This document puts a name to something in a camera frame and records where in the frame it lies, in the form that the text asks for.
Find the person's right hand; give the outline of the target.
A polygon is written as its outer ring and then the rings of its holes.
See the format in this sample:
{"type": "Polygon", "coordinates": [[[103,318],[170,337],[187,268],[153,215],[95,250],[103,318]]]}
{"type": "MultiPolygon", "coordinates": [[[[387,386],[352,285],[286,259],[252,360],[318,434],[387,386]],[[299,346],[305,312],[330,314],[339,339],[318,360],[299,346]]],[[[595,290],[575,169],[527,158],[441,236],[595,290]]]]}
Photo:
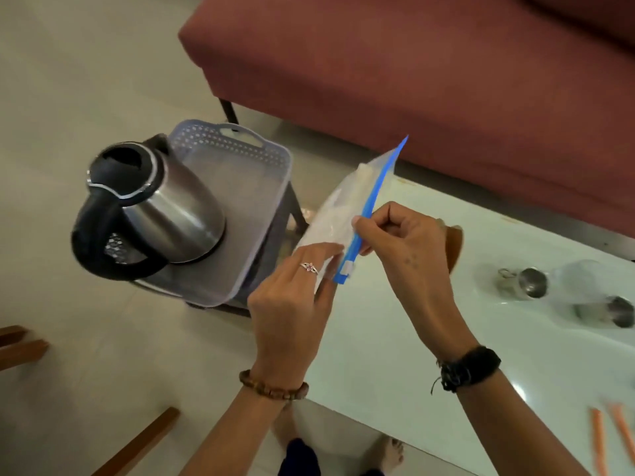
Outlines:
{"type": "Polygon", "coordinates": [[[445,362],[477,347],[454,300],[445,234],[437,219],[396,202],[387,202],[370,218],[377,224],[392,224],[394,235],[362,239],[361,253],[377,254],[421,342],[445,362]]]}

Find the person's left hand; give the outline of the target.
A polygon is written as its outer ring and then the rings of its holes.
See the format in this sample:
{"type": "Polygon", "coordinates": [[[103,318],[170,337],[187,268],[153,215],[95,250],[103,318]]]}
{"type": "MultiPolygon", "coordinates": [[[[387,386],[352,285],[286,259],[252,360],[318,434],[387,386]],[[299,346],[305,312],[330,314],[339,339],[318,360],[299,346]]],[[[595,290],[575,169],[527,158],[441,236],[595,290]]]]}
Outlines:
{"type": "Polygon", "coordinates": [[[315,359],[329,317],[315,312],[317,274],[337,265],[342,245],[321,242],[297,249],[248,298],[257,356],[250,376],[280,390],[297,390],[315,359]]]}

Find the clear zip bag blue seal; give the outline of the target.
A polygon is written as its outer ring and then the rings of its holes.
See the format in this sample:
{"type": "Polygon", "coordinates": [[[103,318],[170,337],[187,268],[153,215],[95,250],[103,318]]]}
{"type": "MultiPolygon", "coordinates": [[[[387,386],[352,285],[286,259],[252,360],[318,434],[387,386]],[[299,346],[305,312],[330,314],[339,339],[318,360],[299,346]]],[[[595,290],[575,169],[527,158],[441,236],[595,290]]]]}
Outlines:
{"type": "Polygon", "coordinates": [[[407,141],[408,136],[392,150],[360,164],[340,182],[313,216],[296,249],[321,242],[336,243],[344,248],[342,255],[334,257],[337,265],[332,266],[330,259],[325,261],[317,274],[315,289],[319,288],[322,279],[342,285],[353,273],[362,245],[354,231],[353,218],[369,218],[373,214],[377,199],[390,183],[396,161],[407,141]]]}

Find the person's left forearm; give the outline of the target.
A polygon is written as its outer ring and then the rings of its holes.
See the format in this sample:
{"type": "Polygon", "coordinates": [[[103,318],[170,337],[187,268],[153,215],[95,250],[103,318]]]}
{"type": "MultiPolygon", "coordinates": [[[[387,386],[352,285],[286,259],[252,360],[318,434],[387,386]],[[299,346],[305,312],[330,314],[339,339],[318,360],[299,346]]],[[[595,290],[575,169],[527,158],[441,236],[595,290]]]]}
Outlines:
{"type": "Polygon", "coordinates": [[[290,409],[243,386],[179,476],[247,476],[274,422],[290,409]]]}

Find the person's right forearm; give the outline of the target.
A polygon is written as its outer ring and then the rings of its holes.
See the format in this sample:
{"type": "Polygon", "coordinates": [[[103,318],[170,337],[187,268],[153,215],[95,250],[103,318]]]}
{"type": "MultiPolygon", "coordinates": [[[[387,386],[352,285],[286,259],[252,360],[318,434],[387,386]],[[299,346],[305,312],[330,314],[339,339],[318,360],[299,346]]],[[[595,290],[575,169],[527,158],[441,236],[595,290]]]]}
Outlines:
{"type": "Polygon", "coordinates": [[[455,393],[498,476],[590,476],[500,369],[455,393]]]}

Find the dark stool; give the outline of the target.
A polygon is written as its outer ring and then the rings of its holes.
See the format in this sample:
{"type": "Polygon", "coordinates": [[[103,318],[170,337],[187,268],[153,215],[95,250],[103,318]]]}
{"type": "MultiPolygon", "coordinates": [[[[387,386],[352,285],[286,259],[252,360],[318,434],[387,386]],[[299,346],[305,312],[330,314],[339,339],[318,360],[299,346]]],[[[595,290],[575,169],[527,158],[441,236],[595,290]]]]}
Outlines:
{"type": "Polygon", "coordinates": [[[247,308],[248,296],[266,276],[273,272],[281,253],[289,245],[297,242],[308,226],[297,194],[292,183],[289,182],[242,286],[232,299],[216,306],[215,309],[250,318],[247,308]]]}

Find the grey perforated plastic basket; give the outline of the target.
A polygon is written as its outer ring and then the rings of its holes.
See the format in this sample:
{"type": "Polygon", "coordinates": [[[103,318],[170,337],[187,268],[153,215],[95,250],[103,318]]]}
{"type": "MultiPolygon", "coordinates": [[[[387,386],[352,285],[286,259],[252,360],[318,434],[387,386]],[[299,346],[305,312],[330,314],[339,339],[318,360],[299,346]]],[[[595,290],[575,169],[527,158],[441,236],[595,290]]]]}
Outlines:
{"type": "Polygon", "coordinates": [[[216,196],[226,230],[213,253],[170,264],[132,285],[201,308],[225,304],[239,291],[290,182],[292,155],[249,128],[184,120],[168,136],[177,159],[216,196]]]}

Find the red fabric sofa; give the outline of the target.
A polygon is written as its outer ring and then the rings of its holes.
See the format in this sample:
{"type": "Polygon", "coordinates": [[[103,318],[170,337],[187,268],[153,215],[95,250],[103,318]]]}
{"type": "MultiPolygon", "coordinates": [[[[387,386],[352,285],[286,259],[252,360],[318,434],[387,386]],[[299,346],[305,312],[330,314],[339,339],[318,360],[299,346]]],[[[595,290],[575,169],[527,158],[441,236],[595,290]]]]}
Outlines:
{"type": "Polygon", "coordinates": [[[635,238],[635,0],[202,0],[218,99],[635,238]]]}

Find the black wristband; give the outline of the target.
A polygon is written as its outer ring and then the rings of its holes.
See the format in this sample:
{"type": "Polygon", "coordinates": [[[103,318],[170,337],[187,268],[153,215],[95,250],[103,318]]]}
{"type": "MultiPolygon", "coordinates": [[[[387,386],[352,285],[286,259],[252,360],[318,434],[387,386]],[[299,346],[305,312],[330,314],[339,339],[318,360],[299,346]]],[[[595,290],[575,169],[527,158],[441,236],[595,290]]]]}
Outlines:
{"type": "Polygon", "coordinates": [[[496,352],[485,346],[477,346],[453,362],[437,360],[440,376],[433,382],[430,394],[438,382],[444,391],[451,393],[480,384],[499,370],[501,362],[496,352]]]}

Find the small steel cup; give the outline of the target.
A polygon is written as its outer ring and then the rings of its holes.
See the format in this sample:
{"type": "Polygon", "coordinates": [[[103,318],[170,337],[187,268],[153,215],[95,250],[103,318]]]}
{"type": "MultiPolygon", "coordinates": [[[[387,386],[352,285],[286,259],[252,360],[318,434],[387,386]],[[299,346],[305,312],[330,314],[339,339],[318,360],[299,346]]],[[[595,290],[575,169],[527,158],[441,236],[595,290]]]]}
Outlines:
{"type": "Polygon", "coordinates": [[[544,298],[549,292],[547,274],[535,267],[522,270],[498,270],[496,287],[505,298],[533,301],[544,298]]]}

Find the person's dark trouser leg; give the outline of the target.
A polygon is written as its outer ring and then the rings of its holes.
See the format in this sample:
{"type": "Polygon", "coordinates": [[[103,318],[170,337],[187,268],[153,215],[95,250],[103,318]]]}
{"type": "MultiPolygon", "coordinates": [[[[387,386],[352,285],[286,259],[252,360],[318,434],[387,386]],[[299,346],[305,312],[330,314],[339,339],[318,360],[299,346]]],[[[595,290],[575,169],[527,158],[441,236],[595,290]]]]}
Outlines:
{"type": "Polygon", "coordinates": [[[301,438],[291,440],[277,476],[321,476],[318,457],[301,438]]]}

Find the person's right foot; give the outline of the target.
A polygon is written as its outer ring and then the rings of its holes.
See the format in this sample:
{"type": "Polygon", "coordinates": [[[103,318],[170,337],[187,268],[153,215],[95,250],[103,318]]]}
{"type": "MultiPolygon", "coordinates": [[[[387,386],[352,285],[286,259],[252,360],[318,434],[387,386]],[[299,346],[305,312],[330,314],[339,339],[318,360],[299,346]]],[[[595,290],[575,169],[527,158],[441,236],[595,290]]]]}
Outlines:
{"type": "Polygon", "coordinates": [[[361,463],[360,476],[390,476],[404,460],[404,443],[384,435],[369,448],[361,463]]]}

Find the stainless steel electric kettle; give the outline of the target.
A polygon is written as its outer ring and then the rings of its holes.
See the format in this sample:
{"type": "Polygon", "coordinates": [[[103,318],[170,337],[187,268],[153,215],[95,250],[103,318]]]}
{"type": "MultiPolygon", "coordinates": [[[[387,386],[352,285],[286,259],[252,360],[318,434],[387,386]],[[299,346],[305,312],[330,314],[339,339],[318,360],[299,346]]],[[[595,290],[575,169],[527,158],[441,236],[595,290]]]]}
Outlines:
{"type": "Polygon", "coordinates": [[[226,231],[218,199],[165,134],[107,146],[88,167],[86,186],[70,245],[77,263],[104,279],[134,281],[195,263],[226,231]]]}

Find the clear glass jar steel lid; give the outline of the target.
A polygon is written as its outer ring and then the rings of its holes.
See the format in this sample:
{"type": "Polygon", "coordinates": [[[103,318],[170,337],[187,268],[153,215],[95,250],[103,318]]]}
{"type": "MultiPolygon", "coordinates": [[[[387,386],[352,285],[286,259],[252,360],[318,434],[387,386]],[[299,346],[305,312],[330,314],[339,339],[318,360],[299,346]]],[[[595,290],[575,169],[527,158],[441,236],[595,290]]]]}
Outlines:
{"type": "Polygon", "coordinates": [[[593,328],[635,328],[635,303],[614,287],[610,272],[584,259],[549,272],[551,296],[570,307],[581,323],[593,328]]]}

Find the orange stick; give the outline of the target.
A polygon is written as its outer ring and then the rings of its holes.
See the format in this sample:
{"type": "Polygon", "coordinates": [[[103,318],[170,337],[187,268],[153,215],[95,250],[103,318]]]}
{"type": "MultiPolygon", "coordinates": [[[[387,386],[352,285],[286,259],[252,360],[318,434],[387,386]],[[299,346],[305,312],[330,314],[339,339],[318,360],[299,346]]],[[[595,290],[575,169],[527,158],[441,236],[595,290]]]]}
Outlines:
{"type": "Polygon", "coordinates": [[[631,464],[635,466],[635,437],[633,436],[630,426],[627,423],[623,405],[621,403],[610,402],[608,404],[608,409],[620,433],[626,453],[631,460],[631,464]]]}
{"type": "Polygon", "coordinates": [[[598,408],[590,408],[592,457],[598,476],[609,476],[606,456],[606,432],[603,412],[598,408]]]}

